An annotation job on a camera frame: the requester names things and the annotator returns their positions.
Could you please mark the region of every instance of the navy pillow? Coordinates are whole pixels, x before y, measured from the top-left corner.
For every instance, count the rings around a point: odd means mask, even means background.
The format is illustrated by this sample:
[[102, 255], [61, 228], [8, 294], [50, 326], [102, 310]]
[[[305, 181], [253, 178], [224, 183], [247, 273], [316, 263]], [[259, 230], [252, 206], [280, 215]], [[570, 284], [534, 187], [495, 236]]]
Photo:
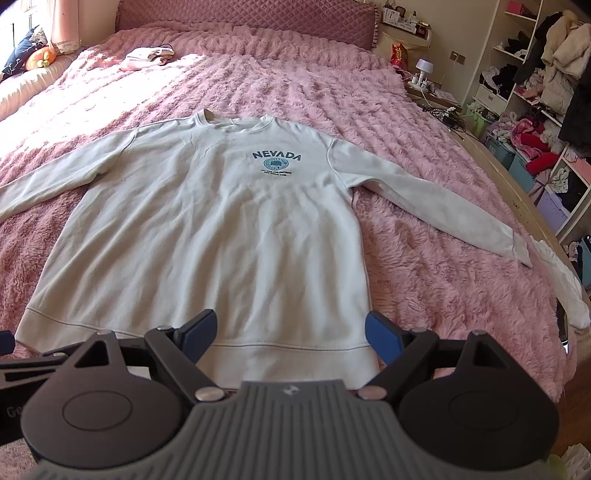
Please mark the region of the navy pillow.
[[31, 36], [34, 31], [35, 28], [30, 29], [27, 35], [25, 35], [25, 38], [20, 41], [8, 57], [8, 61], [2, 70], [2, 80], [20, 72], [31, 54], [45, 46], [43, 43], [31, 42]]

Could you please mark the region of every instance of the red snack bag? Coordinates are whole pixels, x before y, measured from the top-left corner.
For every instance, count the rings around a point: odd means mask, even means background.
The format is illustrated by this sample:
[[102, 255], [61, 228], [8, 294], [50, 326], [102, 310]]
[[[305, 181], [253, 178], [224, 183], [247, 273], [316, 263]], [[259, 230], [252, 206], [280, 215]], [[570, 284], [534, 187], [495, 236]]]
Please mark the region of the red snack bag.
[[401, 43], [392, 44], [392, 58], [390, 63], [397, 70], [408, 71], [408, 52]]

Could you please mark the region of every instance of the wooden bed frame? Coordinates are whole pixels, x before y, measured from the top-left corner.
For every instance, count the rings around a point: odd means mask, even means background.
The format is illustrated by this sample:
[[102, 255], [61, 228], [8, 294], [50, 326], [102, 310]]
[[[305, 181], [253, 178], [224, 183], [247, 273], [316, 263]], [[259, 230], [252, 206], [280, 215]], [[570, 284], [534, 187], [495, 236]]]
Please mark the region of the wooden bed frame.
[[[536, 240], [543, 240], [552, 247], [558, 257], [567, 265], [573, 273], [576, 274], [571, 265], [568, 256], [560, 246], [558, 239], [552, 233], [552, 230], [539, 213], [531, 199], [509, 175], [503, 165], [486, 149], [480, 142], [474, 140], [468, 134], [462, 134], [463, 141], [458, 135], [452, 137], [460, 144], [474, 161], [480, 166], [486, 174], [495, 182], [497, 188], [505, 203], [509, 206], [515, 217], [521, 222], [525, 229]], [[591, 310], [591, 300], [587, 295], [582, 295], [583, 301]], [[573, 341], [573, 335], [569, 336], [569, 341]], [[591, 331], [590, 329], [576, 331], [577, 341], [577, 363], [581, 364], [591, 358]]]

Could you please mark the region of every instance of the pink bedspread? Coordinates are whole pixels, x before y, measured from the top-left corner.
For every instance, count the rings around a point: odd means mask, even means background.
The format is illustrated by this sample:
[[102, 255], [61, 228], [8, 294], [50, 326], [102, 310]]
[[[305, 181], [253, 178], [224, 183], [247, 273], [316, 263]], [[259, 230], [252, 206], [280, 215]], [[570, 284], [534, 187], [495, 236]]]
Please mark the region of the pink bedspread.
[[[174, 46], [176, 60], [119, 71], [133, 48], [163, 43]], [[151, 24], [83, 52], [53, 86], [0, 122], [0, 184], [107, 132], [203, 107], [223, 116], [270, 113], [344, 138], [528, 237], [484, 171], [407, 98], [383, 60], [316, 37], [220, 24]], [[15, 330], [83, 194], [61, 195], [0, 225], [0, 328]], [[533, 269], [441, 233], [363, 188], [354, 208], [374, 308], [404, 328], [425, 326], [444, 338], [485, 329], [558, 400], [574, 358], [558, 341], [554, 297], [531, 246]]]

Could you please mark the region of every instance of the sweatshirt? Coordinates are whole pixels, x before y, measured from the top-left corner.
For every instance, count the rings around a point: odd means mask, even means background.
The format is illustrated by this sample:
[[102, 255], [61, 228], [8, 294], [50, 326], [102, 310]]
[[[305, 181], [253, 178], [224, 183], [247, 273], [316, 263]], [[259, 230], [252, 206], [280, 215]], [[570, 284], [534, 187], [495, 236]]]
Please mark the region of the sweatshirt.
[[0, 187], [0, 223], [85, 184], [16, 339], [42, 352], [210, 308], [218, 334], [197, 365], [223, 388], [341, 378], [355, 389], [378, 372], [353, 187], [531, 266], [520, 236], [450, 190], [269, 115], [203, 110], [105, 135]]

